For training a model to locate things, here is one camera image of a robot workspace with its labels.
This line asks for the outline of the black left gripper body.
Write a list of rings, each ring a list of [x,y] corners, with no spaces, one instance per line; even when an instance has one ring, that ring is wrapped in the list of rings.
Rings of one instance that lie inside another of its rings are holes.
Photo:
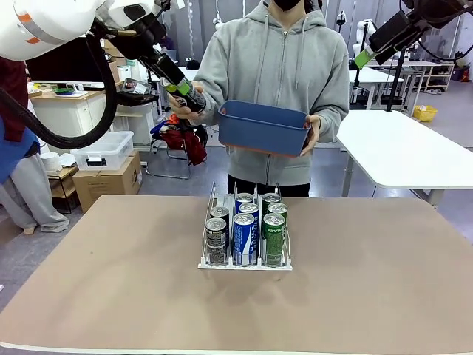
[[[162,56],[154,49],[164,36],[165,30],[158,17],[149,14],[134,24],[128,30],[107,29],[109,40],[127,59],[138,60],[152,72],[160,72],[157,65]]]

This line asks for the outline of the person's left hand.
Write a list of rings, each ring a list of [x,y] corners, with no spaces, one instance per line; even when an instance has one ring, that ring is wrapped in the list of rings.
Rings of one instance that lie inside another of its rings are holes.
[[[321,118],[318,115],[308,115],[304,126],[308,128],[309,131],[301,151],[301,156],[309,155],[318,143]]]

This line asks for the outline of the person's right hand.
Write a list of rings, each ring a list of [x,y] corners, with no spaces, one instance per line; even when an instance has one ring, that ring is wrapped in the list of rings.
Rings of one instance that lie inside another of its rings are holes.
[[[167,93],[168,102],[171,107],[171,111],[179,118],[186,119],[193,125],[204,124],[210,119],[211,113],[214,111],[214,108],[209,101],[208,95],[204,94],[204,86],[202,81],[192,81],[192,84],[196,91],[204,96],[206,100],[205,109],[200,112],[191,111],[188,107],[183,106],[177,100],[177,97],[174,97],[171,93]]]

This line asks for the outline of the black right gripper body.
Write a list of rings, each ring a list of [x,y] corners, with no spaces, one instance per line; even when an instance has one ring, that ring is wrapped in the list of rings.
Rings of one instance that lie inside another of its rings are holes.
[[[406,30],[407,39],[417,39],[426,31],[433,28],[442,29],[446,26],[445,21],[440,21],[446,15],[445,5],[406,5],[406,16],[409,19],[409,26]]]

